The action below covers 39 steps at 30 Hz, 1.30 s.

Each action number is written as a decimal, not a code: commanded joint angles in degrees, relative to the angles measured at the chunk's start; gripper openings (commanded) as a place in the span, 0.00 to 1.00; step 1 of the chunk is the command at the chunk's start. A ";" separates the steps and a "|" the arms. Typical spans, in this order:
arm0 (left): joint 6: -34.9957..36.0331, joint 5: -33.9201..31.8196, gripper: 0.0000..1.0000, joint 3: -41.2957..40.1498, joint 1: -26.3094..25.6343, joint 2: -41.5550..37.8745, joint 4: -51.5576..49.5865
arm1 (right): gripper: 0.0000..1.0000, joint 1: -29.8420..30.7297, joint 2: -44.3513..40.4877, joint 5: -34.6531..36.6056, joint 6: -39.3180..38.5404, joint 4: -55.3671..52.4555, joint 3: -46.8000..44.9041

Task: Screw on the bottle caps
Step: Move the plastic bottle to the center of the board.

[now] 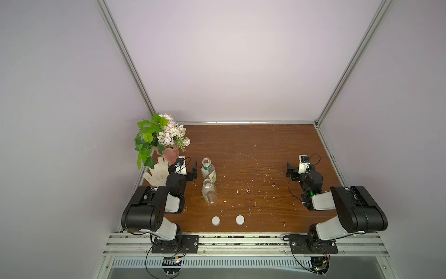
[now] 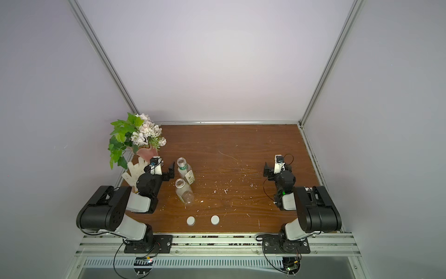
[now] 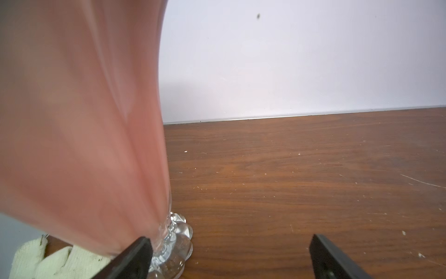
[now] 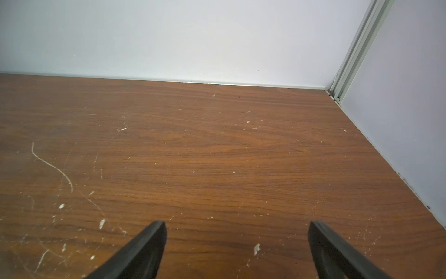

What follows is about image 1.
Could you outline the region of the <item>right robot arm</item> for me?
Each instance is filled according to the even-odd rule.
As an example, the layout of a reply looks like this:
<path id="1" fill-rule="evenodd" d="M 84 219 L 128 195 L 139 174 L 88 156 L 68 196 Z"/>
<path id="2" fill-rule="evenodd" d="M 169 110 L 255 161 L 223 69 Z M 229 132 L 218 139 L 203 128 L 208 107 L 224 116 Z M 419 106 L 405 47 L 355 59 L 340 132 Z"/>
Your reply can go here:
<path id="1" fill-rule="evenodd" d="M 328 242 L 357 233 L 372 233 L 388 228 L 384 211 L 363 186 L 331 187 L 323 192 L 324 178 L 317 172 L 306 155 L 300 157 L 297 167 L 286 164 L 286 176 L 302 188 L 301 202 L 308 210 L 335 210 L 336 216 L 313 224 L 308 242 Z"/>

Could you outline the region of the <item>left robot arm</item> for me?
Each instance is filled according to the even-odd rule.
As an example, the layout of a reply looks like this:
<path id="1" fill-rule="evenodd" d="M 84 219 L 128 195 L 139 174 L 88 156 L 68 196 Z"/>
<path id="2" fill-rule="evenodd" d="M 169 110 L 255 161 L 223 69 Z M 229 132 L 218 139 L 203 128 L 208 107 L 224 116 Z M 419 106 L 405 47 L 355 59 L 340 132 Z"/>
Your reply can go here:
<path id="1" fill-rule="evenodd" d="M 169 221 L 165 214 L 180 214 L 185 206 L 187 183 L 197 179 L 197 164 L 187 171 L 182 158 L 170 167 L 156 167 L 157 179 L 150 186 L 139 186 L 121 217 L 121 225 L 135 236 L 151 234 L 161 242 L 180 244 L 179 225 Z"/>

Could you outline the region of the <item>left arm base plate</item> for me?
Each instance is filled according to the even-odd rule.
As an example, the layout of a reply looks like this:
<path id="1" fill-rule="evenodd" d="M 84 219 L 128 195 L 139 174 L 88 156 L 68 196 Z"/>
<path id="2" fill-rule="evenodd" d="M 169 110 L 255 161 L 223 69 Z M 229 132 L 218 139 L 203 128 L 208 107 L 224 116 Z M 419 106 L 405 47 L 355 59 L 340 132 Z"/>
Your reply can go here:
<path id="1" fill-rule="evenodd" d="M 196 234 L 183 235 L 171 241 L 155 240 L 152 253 L 175 254 L 198 252 L 199 236 Z"/>

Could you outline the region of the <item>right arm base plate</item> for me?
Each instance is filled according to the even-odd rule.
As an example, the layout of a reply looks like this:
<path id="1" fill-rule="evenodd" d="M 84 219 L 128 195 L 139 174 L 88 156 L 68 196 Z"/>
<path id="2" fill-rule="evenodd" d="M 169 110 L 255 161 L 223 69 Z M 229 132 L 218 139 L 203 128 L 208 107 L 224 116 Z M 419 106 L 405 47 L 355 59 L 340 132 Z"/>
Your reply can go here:
<path id="1" fill-rule="evenodd" d="M 300 254 L 337 254 L 339 250 L 335 241 L 323 241 L 309 236 L 291 234 L 285 236 L 293 253 Z"/>

